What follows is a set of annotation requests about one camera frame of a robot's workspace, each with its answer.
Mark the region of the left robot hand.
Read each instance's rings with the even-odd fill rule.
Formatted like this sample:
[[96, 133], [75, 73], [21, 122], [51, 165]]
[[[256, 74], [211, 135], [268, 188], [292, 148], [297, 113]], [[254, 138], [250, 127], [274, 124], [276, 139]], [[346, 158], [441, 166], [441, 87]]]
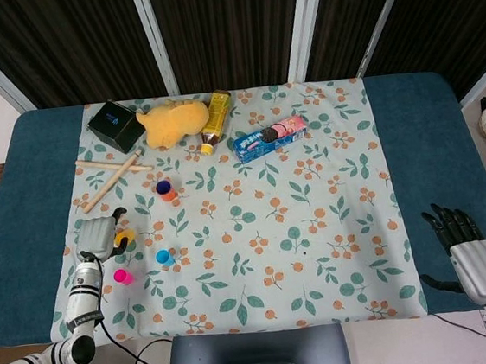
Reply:
[[80, 225], [76, 252], [81, 262], [99, 261], [106, 262], [109, 258], [122, 255], [129, 244], [129, 238], [124, 237], [116, 246], [114, 239], [116, 229], [122, 214], [126, 208], [116, 208], [111, 216], [85, 220]]

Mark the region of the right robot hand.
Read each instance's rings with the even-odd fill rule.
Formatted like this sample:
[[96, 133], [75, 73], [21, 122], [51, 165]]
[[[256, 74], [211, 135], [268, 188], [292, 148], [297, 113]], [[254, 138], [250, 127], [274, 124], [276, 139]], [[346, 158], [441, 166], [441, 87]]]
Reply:
[[475, 221], [463, 210], [431, 205], [421, 217], [429, 224], [457, 274], [457, 281], [440, 281], [422, 274], [420, 279], [437, 291], [466, 294], [486, 306], [486, 239]]

